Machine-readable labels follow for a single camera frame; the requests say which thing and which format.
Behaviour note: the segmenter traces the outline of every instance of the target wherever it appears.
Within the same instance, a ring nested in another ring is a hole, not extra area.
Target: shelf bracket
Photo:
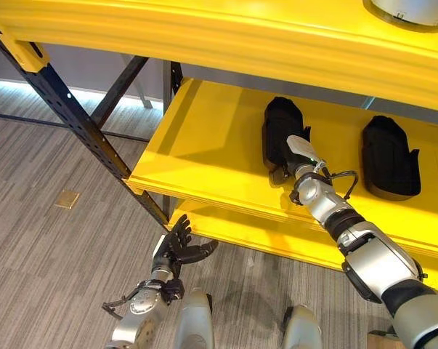
[[[6,56],[11,56],[19,64],[20,68],[30,73],[37,73],[49,63],[49,55],[38,43],[18,41],[0,23],[1,51]]]

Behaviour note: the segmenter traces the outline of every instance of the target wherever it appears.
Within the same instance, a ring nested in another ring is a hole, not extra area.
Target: black object on shelf
[[[419,149],[409,151],[404,130],[393,119],[374,116],[362,131],[365,186],[375,196],[406,200],[421,192]]]

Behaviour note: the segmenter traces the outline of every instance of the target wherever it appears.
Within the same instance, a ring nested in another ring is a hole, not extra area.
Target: black metal upright post
[[[131,170],[117,154],[94,120],[81,107],[54,68],[48,64],[38,73],[29,73],[22,69],[1,40],[0,50],[57,116],[151,216],[162,226],[167,224],[167,216],[146,191],[142,195],[137,195],[123,182],[122,179],[128,178]]]

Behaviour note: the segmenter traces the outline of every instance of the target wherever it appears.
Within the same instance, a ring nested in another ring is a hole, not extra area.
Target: black cable
[[[359,181],[359,176],[357,175],[357,172],[349,170],[349,171],[343,171],[343,172],[339,172],[339,173],[332,173],[330,176],[331,176],[331,178],[354,176],[354,181],[351,184],[351,187],[349,188],[349,190],[346,192],[346,194],[343,197],[344,200],[348,200],[349,197],[351,196],[352,191],[354,190],[354,187],[356,186],[357,182]]]

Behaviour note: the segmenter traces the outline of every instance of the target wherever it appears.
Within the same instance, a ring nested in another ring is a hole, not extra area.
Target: metal frame bar
[[[70,127],[68,127],[66,124],[62,124],[60,122],[38,120],[38,119],[29,119],[29,118],[23,118],[22,116],[13,116],[13,115],[9,115],[9,114],[1,114],[0,113],[0,119],[8,119],[8,120],[13,120],[13,121],[27,122],[29,124],[38,124],[38,125],[51,126],[51,127],[61,127],[63,129],[70,129]],[[138,142],[144,142],[144,143],[149,143],[149,141],[150,141],[149,139],[146,139],[146,138],[123,135],[123,134],[117,133],[117,132],[102,131],[102,133],[106,136],[125,138],[126,140],[136,140]]]
[[[146,191],[142,195],[137,195],[126,186],[122,179],[128,178],[131,170],[117,154],[94,120],[81,107],[54,68],[48,64],[37,73],[29,73],[21,68],[1,40],[0,50],[47,105],[60,117],[62,122],[71,129],[74,135],[143,205],[148,213],[165,228],[164,225],[168,223],[167,216]]]
[[[113,85],[109,88],[108,93],[106,93],[96,109],[94,109],[91,118],[99,128],[102,128],[107,121],[110,114],[117,106],[118,101],[125,94],[126,90],[145,66],[146,62],[146,57],[134,56],[130,63],[125,67],[122,74],[120,74],[117,80],[115,80]]]
[[[178,62],[163,61],[163,113],[165,114],[172,101],[172,92],[178,92],[182,84],[182,66]]]
[[[121,53],[120,56],[122,57],[122,60],[125,63],[125,65],[128,65],[130,63],[130,61],[131,61],[131,56],[130,55],[127,55],[125,53]],[[146,97],[145,97],[145,89],[143,89],[142,83],[139,80],[138,76],[133,80],[132,84],[135,87],[135,89],[137,89],[139,98],[142,101],[144,107],[146,109],[152,109],[153,105],[151,104],[151,102],[149,100],[146,99]]]

